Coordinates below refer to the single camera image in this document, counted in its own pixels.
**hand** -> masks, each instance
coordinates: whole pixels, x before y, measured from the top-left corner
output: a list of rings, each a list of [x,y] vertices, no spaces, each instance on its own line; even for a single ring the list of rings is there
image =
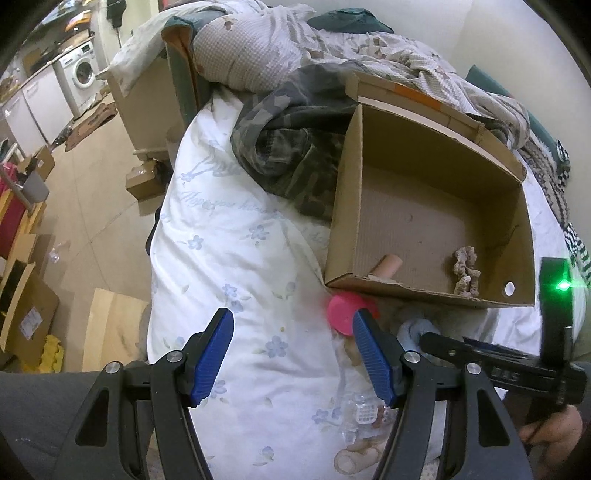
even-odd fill
[[[536,469],[536,478],[544,478],[564,462],[582,433],[583,421],[577,407],[573,405],[567,405],[563,411],[553,413],[547,420],[535,421],[522,427],[519,438],[523,442],[531,445],[548,444]]]

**floral bedsheet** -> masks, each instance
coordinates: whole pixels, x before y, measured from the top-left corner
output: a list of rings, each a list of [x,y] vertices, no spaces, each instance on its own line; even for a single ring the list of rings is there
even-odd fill
[[[220,87],[178,150],[151,247],[149,360],[182,348],[218,307],[229,308],[234,337],[211,394],[191,412],[214,478],[369,480],[385,438],[345,449],[342,399],[371,384],[354,340],[324,317],[329,226],[264,192],[238,165],[229,137],[241,109]],[[536,257],[566,256],[543,192],[528,178]],[[400,302],[378,306],[388,320]],[[539,349],[536,308],[425,308],[445,335]],[[436,408],[424,479],[434,478],[444,408]]]

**clear plastic bag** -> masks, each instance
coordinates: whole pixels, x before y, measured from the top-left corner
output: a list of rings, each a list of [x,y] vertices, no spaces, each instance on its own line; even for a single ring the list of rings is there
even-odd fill
[[[345,446],[352,445],[358,440],[387,435],[398,414],[398,410],[387,407],[373,391],[346,395],[341,411],[341,432]]]

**pink cap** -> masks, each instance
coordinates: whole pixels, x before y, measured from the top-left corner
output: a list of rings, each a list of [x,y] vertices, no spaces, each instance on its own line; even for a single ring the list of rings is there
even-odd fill
[[[329,325],[343,335],[353,335],[353,315],[359,309],[368,309],[374,318],[379,317],[378,307],[372,299],[365,299],[351,291],[335,294],[326,309]]]

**camouflage fabric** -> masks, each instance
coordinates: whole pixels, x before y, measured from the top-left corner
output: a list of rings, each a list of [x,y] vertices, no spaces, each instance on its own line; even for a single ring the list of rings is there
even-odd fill
[[[232,132],[242,167],[305,215],[330,220],[345,133],[357,105],[345,94],[356,61],[308,65],[245,102]]]

